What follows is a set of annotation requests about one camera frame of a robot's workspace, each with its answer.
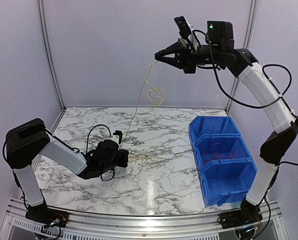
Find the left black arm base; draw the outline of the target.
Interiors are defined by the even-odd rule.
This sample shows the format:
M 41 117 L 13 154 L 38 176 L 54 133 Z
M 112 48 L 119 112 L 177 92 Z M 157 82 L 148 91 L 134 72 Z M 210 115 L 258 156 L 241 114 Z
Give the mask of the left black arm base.
M 69 213 L 40 204 L 37 206 L 29 206 L 25 217 L 29 220 L 42 223 L 45 227 L 58 226 L 64 228 L 66 227 Z

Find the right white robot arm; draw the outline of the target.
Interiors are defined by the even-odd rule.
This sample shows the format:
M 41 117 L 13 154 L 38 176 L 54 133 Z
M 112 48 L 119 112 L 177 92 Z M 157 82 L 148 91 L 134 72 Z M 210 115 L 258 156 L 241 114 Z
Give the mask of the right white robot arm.
M 284 99 L 284 93 L 277 90 L 264 72 L 257 58 L 246 48 L 236 48 L 233 25 L 228 21 L 207 22 L 207 30 L 194 29 L 179 16 L 174 19 L 180 37 L 176 42 L 155 53 L 155 60 L 195 74 L 200 65 L 209 66 L 220 91 L 230 100 L 245 108 L 263 111 L 272 126 L 272 133 L 260 148 L 260 164 L 250 190 L 237 211 L 236 219 L 247 224 L 256 215 L 256 209 L 264 200 L 282 158 L 298 135 L 298 115 Z M 225 91 L 217 69 L 228 69 L 230 73 L 250 91 L 256 105 L 237 100 Z

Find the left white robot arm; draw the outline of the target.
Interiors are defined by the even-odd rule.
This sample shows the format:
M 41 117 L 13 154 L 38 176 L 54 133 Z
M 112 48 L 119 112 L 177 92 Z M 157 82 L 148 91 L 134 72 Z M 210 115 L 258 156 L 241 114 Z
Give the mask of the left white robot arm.
M 12 169 L 19 188 L 33 215 L 46 223 L 52 211 L 45 205 L 44 196 L 38 185 L 32 162 L 39 155 L 65 167 L 81 179 L 102 178 L 116 167 L 128 166 L 129 152 L 121 148 L 123 133 L 111 132 L 109 138 L 98 143 L 93 150 L 71 147 L 52 134 L 44 121 L 35 118 L 9 130 L 2 146 L 2 156 Z

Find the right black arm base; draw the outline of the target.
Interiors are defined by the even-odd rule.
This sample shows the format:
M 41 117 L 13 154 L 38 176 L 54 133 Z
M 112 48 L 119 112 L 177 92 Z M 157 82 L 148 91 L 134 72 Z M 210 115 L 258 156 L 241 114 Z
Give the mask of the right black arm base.
M 260 204 L 253 205 L 244 198 L 240 209 L 221 213 L 217 218 L 217 223 L 222 226 L 222 229 L 228 229 L 250 225 L 262 219 Z

